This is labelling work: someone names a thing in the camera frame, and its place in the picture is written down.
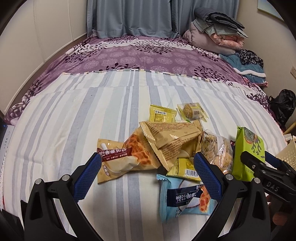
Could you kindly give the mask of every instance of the blue snack package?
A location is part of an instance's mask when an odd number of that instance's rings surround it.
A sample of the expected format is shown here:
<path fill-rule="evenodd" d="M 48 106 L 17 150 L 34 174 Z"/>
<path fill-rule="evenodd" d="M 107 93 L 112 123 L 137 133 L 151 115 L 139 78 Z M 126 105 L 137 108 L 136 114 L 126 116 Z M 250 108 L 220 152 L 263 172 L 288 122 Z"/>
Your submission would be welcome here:
<path fill-rule="evenodd" d="M 163 223 L 180 214 L 211 215 L 214 211 L 217 201 L 211 199 L 202 182 L 160 174 L 156 179 L 161 180 L 159 214 Z"/>

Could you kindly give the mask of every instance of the blue textured pad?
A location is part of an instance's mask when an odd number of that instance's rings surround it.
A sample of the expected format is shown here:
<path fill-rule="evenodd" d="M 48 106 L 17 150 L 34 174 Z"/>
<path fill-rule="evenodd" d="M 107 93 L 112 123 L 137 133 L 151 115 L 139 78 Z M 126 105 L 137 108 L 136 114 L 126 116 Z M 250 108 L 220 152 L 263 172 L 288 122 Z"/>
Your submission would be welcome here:
<path fill-rule="evenodd" d="M 265 151 L 265 161 L 274 168 L 279 168 L 281 166 L 281 161 L 267 151 Z"/>
<path fill-rule="evenodd" d="M 222 185 L 205 160 L 199 153 L 194 156 L 194 168 L 200 176 L 212 199 L 218 202 L 222 199 Z"/>
<path fill-rule="evenodd" d="M 99 154 L 96 154 L 74 184 L 73 198 L 76 202 L 85 198 L 101 166 L 102 158 Z"/>

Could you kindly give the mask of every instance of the electrical outlet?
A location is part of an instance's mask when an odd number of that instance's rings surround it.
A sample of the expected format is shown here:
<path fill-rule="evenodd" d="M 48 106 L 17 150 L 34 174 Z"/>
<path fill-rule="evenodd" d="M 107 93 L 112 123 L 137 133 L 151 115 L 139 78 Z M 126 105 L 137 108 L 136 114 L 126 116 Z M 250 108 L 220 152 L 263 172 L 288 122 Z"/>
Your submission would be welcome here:
<path fill-rule="evenodd" d="M 294 66 L 291 69 L 291 74 L 294 76 L 294 78 L 296 78 L 296 69 L 294 68 Z"/>

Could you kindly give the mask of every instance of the red label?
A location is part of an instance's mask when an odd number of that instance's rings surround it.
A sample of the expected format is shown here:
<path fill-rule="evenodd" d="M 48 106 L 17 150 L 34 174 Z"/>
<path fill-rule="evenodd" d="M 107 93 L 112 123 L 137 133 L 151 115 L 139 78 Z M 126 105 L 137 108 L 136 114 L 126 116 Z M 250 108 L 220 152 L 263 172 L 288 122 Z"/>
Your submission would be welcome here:
<path fill-rule="evenodd" d="M 132 148 L 100 150 L 98 154 L 102 157 L 102 162 L 118 159 L 125 156 L 131 156 Z"/>

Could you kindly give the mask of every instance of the dark blue label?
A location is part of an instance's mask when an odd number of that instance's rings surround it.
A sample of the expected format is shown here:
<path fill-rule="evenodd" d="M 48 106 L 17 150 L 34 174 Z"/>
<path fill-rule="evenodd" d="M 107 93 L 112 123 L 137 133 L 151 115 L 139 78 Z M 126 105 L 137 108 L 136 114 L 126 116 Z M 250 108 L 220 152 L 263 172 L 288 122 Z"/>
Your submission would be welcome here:
<path fill-rule="evenodd" d="M 180 207 L 190 203 L 191 199 L 194 197 L 200 197 L 203 191 L 200 189 L 200 185 L 178 188 L 178 189 L 168 189 L 167 190 L 167 206 L 168 207 Z"/>

